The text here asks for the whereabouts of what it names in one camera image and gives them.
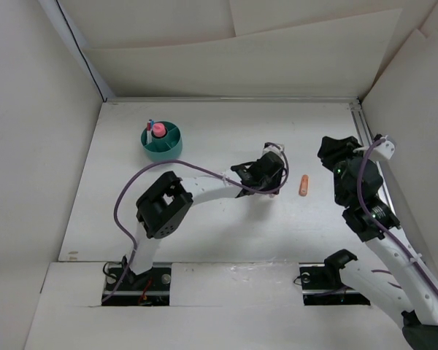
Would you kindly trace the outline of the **orange highlighter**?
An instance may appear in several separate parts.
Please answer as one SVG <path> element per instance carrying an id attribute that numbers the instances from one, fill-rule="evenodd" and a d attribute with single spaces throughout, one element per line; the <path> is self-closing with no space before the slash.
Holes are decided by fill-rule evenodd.
<path id="1" fill-rule="evenodd" d="M 301 177 L 300 185 L 299 185 L 299 195 L 304 197 L 308 193 L 308 186 L 309 186 L 309 177 L 308 175 L 303 175 Z"/>

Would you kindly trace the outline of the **pink capped clear tube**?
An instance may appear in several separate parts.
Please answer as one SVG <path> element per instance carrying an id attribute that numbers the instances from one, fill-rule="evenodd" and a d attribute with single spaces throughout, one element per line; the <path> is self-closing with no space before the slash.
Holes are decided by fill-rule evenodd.
<path id="1" fill-rule="evenodd" d="M 161 139 L 167 134 L 167 129 L 162 122 L 156 122 L 151 128 L 151 132 L 154 137 Z"/>

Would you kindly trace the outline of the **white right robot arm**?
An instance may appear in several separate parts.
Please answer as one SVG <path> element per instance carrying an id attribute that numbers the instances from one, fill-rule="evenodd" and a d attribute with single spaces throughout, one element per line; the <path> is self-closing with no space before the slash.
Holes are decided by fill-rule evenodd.
<path id="1" fill-rule="evenodd" d="M 368 147 L 353 136 L 323 137 L 318 158 L 334 176 L 334 201 L 346 225 L 398 282 L 393 287 L 342 249 L 324 261 L 324 281 L 361 293 L 400 328 L 412 349 L 438 349 L 438 279 L 404 233 L 399 219 L 378 191 L 383 178 L 377 162 L 390 160 L 396 145 L 377 136 Z"/>

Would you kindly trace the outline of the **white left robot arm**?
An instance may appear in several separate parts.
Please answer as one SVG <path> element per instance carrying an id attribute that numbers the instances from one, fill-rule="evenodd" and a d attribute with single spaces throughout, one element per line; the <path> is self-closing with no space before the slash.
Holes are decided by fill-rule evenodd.
<path id="1" fill-rule="evenodd" d="M 259 159 L 223 173 L 202 172 L 203 176 L 182 178 L 167 171 L 136 201 L 136 247 L 123 261 L 123 280 L 130 288 L 146 285 L 161 239 L 178 229 L 189 209 L 227 198 L 277 195 L 288 176 L 288 161 L 283 152 L 265 149 Z"/>

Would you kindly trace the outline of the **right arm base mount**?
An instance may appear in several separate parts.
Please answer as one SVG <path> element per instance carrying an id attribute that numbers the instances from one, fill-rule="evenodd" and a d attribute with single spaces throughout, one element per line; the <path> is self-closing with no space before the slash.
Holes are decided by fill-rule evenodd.
<path id="1" fill-rule="evenodd" d="M 323 263 L 299 263 L 299 275 L 293 280 L 301 287 L 305 306 L 370 306 L 359 292 L 335 279 Z"/>

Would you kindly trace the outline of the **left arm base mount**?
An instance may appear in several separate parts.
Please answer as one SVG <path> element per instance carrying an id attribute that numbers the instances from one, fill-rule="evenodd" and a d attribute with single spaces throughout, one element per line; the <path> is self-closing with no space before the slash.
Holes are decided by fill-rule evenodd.
<path id="1" fill-rule="evenodd" d="M 169 306 L 172 266 L 155 264 L 150 271 L 139 276 L 127 273 L 120 286 L 108 298 L 123 272 L 120 263 L 106 262 L 104 290 L 101 296 L 102 306 Z"/>

